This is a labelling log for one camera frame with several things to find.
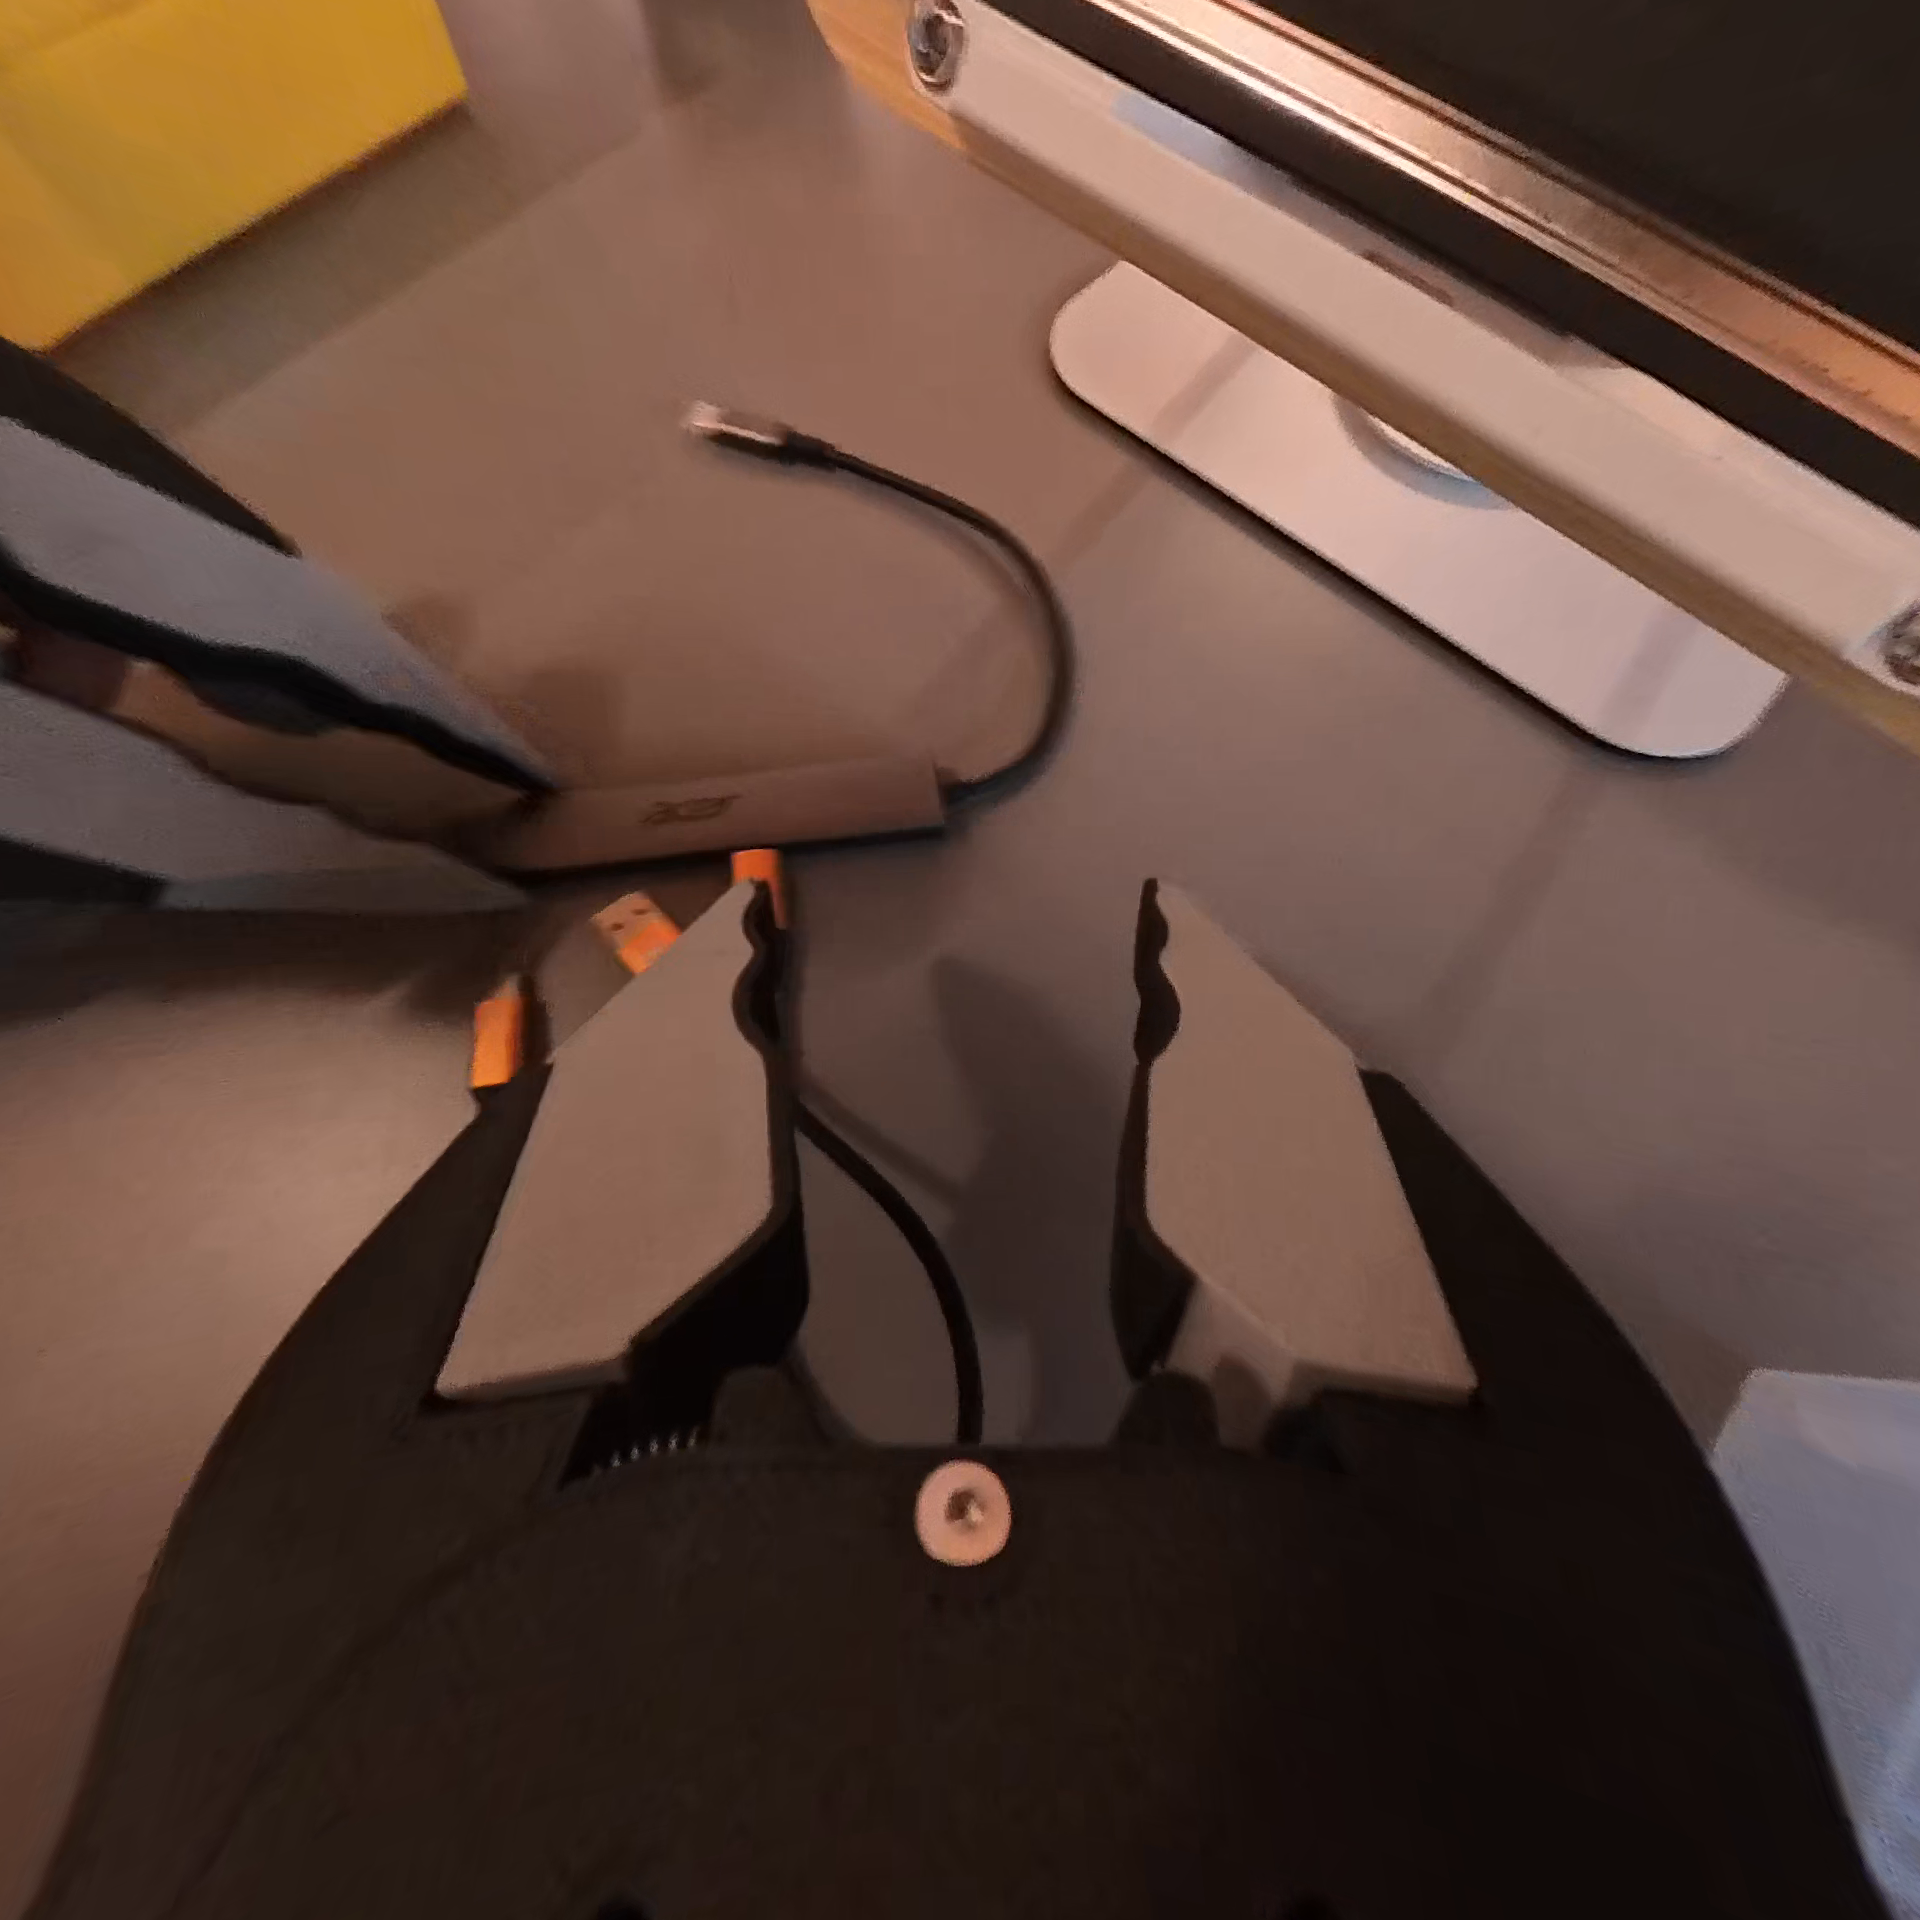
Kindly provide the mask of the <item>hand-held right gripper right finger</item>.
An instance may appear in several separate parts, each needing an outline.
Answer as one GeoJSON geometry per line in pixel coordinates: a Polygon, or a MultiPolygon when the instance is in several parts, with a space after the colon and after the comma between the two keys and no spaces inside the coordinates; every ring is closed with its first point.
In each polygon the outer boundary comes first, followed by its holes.
{"type": "Polygon", "coordinates": [[[1118,1176],[1135,1380],[1273,1424],[1327,1393],[1462,1409],[1478,1373],[1360,1066],[1182,890],[1144,886],[1118,1176]]]}

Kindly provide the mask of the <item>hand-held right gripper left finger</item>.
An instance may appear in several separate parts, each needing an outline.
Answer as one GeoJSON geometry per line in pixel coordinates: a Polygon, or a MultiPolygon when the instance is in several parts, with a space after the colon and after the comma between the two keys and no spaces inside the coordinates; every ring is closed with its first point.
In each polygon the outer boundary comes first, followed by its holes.
{"type": "Polygon", "coordinates": [[[735,885],[552,1053],[436,1379],[443,1401],[612,1386],[775,1226],[770,901],[735,885]]]}

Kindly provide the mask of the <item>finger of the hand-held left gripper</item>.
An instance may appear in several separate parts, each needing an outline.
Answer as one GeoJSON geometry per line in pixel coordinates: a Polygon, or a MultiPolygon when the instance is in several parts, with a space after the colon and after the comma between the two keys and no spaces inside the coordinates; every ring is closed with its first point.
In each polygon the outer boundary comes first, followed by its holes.
{"type": "Polygon", "coordinates": [[[459,917],[526,893],[439,849],[268,801],[177,746],[7,684],[2,902],[459,917]]]}
{"type": "Polygon", "coordinates": [[[11,419],[2,556],[4,598],[47,629],[263,694],[315,730],[408,741],[522,796],[559,789],[522,734],[327,568],[11,419]]]}

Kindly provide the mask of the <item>yellow plastic bin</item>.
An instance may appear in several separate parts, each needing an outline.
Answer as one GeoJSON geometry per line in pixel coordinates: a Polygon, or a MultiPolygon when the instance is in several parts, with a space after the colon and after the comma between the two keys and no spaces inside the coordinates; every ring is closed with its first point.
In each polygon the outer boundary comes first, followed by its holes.
{"type": "Polygon", "coordinates": [[[60,346],[464,99],[432,2],[4,2],[4,339],[60,346]]]}

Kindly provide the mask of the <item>grey usb hub with cable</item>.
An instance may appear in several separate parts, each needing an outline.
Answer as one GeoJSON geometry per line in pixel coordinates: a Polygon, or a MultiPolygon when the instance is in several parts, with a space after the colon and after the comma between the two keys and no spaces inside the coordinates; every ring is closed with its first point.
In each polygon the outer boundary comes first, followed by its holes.
{"type": "Polygon", "coordinates": [[[687,432],[784,469],[831,474],[947,517],[983,541],[1041,614],[1041,710],[1015,754],[988,772],[959,774],[919,754],[816,761],[754,774],[702,774],[665,784],[612,784],[516,802],[478,822],[468,851],[498,873],[610,873],[675,858],[770,849],[831,849],[942,832],[959,813],[1017,792],[1059,748],[1072,713],[1076,650],[1066,603],[1041,560],[1002,521],[967,501],[872,465],[790,422],[714,402],[687,413],[687,432]]]}

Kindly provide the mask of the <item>white bracket bar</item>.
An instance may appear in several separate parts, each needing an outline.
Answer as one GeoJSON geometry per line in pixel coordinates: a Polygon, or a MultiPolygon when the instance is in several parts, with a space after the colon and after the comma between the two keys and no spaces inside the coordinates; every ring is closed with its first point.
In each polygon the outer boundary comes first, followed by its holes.
{"type": "Polygon", "coordinates": [[[1499,316],[1399,242],[1307,212],[1000,5],[903,5],[915,92],[966,152],[1130,265],[1427,443],[1710,630],[1915,742],[1915,526],[1651,374],[1499,316]]]}

